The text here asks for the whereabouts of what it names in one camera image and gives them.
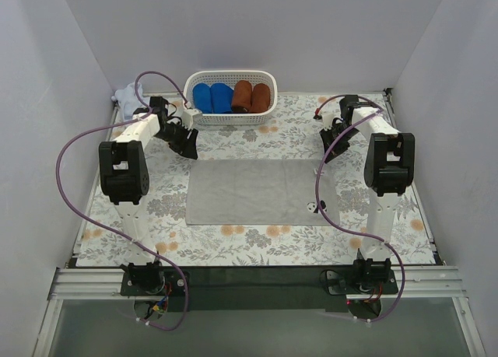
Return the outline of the grey panda towel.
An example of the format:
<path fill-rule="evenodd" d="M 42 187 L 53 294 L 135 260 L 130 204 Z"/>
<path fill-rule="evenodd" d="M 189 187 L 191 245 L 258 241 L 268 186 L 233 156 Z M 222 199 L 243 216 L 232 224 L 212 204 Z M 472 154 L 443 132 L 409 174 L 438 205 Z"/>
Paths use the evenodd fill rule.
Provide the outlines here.
<path fill-rule="evenodd" d="M 312 159 L 218 159 L 191 166 L 186 202 L 189 225 L 327 226 L 322 207 L 340 222 L 334 172 Z"/>

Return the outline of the brown rolled towel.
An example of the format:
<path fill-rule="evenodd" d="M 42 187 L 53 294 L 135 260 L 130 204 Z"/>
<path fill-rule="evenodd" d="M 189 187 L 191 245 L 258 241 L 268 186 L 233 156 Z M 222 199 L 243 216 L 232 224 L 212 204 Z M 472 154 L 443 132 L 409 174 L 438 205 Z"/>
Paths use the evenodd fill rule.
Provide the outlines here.
<path fill-rule="evenodd" d="M 247 80 L 240 80 L 233 88 L 231 110 L 235 114 L 251 112 L 252 85 Z"/>
<path fill-rule="evenodd" d="M 251 94 L 251 109 L 252 114 L 262 114 L 269 108 L 271 101 L 271 92 L 267 85 L 258 83 L 254 86 Z"/>

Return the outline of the white plastic basket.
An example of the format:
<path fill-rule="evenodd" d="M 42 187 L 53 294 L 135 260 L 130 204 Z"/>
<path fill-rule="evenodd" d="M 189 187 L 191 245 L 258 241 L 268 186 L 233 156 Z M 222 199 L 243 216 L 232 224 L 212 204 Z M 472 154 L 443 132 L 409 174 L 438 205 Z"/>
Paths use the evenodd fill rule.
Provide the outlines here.
<path fill-rule="evenodd" d="M 261 70 L 207 70 L 191 75 L 184 95 L 202 125 L 258 125 L 276 108 L 277 83 Z"/>

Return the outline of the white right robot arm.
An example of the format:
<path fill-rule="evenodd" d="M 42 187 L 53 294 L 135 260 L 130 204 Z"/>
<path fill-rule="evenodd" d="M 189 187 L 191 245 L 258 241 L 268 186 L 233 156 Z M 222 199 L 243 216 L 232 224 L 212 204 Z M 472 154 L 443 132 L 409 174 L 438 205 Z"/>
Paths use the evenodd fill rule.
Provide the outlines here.
<path fill-rule="evenodd" d="M 368 141 L 363 179 L 369 191 L 366 231 L 360 239 L 356 259 L 344 268 L 327 270 L 324 282 L 332 295 L 361 294 L 372 301 L 382 293 L 395 294 L 398 286 L 391 259 L 398 257 L 390 244 L 395 213 L 402 195 L 414 178 L 415 144 L 413 134 L 403 133 L 383 117 L 375 102 L 357 95 L 338 95 L 340 115 L 317 108 L 324 146 L 321 164 L 343 154 L 357 134 Z"/>

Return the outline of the aluminium frame rail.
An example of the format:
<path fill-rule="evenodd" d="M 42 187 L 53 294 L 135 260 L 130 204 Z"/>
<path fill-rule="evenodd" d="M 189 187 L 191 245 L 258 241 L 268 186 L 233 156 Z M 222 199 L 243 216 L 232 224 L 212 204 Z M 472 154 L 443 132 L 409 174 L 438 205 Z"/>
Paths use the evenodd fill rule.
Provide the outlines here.
<path fill-rule="evenodd" d="M 118 268 L 64 268 L 55 272 L 49 301 L 63 299 L 148 299 L 147 295 L 121 294 L 128 284 Z M 458 313 L 472 356 L 486 354 L 468 305 L 468 291 L 454 266 L 409 265 L 405 268 L 405 298 L 450 298 Z"/>

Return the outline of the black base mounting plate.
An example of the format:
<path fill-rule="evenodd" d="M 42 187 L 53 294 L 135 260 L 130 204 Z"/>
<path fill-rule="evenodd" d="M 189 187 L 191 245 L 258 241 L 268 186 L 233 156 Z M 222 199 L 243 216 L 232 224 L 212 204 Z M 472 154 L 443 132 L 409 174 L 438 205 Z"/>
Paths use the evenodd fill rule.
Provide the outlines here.
<path fill-rule="evenodd" d="M 157 299 L 170 312 L 326 310 L 345 312 L 347 296 L 395 295 L 401 283 L 386 264 L 215 266 L 176 271 L 160 264 L 122 265 L 121 296 Z"/>

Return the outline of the blue rolled towel left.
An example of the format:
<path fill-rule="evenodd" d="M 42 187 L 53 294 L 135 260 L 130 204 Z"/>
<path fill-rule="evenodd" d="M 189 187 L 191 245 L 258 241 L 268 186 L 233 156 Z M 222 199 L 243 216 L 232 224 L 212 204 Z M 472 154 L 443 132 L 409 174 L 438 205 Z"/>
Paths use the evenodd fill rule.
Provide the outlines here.
<path fill-rule="evenodd" d="M 210 86 L 205 83 L 199 83 L 194 86 L 192 93 L 194 105 L 198 110 L 203 114 L 214 113 Z"/>

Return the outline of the brown rolled towel left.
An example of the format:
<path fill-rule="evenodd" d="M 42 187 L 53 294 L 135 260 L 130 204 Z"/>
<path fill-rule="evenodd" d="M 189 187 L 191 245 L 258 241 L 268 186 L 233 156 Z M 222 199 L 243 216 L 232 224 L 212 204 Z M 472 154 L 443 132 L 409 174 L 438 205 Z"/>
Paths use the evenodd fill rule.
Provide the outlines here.
<path fill-rule="evenodd" d="M 233 88 L 231 110 L 235 114 L 251 112 L 252 85 L 247 80 L 240 80 Z"/>

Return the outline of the brown rolled towel right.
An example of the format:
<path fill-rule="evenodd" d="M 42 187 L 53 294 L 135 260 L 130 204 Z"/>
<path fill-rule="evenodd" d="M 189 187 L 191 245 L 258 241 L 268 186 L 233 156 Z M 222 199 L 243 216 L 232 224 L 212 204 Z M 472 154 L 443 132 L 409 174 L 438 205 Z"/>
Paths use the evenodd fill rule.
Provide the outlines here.
<path fill-rule="evenodd" d="M 262 114 L 269 108 L 271 101 L 271 92 L 267 85 L 258 83 L 254 86 L 251 94 L 251 109 L 252 114 Z"/>

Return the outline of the blue rolled towel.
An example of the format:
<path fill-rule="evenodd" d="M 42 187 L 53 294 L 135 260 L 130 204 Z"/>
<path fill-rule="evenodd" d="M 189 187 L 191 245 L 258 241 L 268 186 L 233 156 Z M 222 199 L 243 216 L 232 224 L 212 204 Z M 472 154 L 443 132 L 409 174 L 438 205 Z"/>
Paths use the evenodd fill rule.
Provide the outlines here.
<path fill-rule="evenodd" d="M 205 83 L 199 83 L 194 86 L 192 93 L 194 105 L 198 110 L 203 114 L 214 113 L 210 86 Z"/>
<path fill-rule="evenodd" d="M 228 85 L 223 83 L 215 83 L 211 85 L 210 88 L 214 114 L 231 113 L 233 90 Z"/>

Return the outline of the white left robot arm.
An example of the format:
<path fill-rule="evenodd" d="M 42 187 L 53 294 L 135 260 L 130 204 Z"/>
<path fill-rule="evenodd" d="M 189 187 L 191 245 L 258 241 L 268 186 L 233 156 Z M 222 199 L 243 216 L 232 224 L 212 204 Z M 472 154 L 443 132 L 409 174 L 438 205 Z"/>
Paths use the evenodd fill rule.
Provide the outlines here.
<path fill-rule="evenodd" d="M 153 96 L 152 110 L 139 108 L 133 122 L 115 140 L 101 142 L 98 148 L 100 187 L 116 208 L 124 235 L 135 245 L 122 265 L 131 284 L 150 295 L 160 293 L 166 284 L 160 259 L 152 241 L 146 217 L 146 196 L 150 177 L 145 148 L 153 138 L 165 141 L 176 154 L 197 159 L 195 117 L 202 113 L 185 104 L 181 110 L 164 98 Z"/>

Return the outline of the floral patterned table mat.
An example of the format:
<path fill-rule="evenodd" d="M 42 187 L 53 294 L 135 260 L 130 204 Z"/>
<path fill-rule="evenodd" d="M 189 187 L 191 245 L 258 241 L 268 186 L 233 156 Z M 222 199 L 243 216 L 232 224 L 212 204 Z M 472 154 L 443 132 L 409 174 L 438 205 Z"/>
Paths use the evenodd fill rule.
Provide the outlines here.
<path fill-rule="evenodd" d="M 260 125 L 199 127 L 199 160 L 312 159 L 320 160 L 321 122 L 314 111 L 327 96 L 279 94 L 272 116 Z M 355 136 L 348 151 L 331 162 L 338 192 L 341 227 L 366 232 L 368 190 L 363 181 L 367 141 Z M 146 212 L 156 249 L 182 266 L 348 264 L 356 257 L 359 237 L 332 226 L 188 226 L 185 203 L 189 159 L 154 138 L 145 150 L 151 186 Z M 97 181 L 86 214 L 121 229 L 120 219 Z M 395 210 L 391 244 L 407 264 L 435 264 L 432 237 L 419 201 L 409 188 Z M 74 256 L 79 267 L 115 267 L 129 258 L 130 245 L 120 236 L 86 224 Z"/>

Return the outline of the light blue crumpled towel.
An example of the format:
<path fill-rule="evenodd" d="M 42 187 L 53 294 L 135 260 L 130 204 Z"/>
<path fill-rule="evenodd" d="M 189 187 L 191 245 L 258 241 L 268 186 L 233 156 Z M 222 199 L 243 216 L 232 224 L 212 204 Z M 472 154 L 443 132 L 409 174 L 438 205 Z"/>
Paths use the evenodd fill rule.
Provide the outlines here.
<path fill-rule="evenodd" d="M 144 105 L 142 101 L 149 104 L 150 98 L 143 96 L 143 88 L 140 82 L 137 87 L 139 94 L 136 94 L 135 84 L 132 82 L 124 89 L 116 90 L 111 97 L 112 102 L 119 106 L 122 121 L 131 121 L 133 119 L 133 114 L 137 109 L 146 109 L 146 105 Z"/>

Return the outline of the blue rolled towel right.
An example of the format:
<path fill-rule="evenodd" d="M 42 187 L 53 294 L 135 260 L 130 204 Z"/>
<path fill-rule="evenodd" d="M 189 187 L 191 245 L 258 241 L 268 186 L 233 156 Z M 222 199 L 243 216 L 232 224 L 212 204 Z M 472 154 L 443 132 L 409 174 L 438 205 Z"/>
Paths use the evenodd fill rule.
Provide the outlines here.
<path fill-rule="evenodd" d="M 215 83 L 211 85 L 210 88 L 214 114 L 231 113 L 233 90 L 228 85 L 223 83 Z"/>

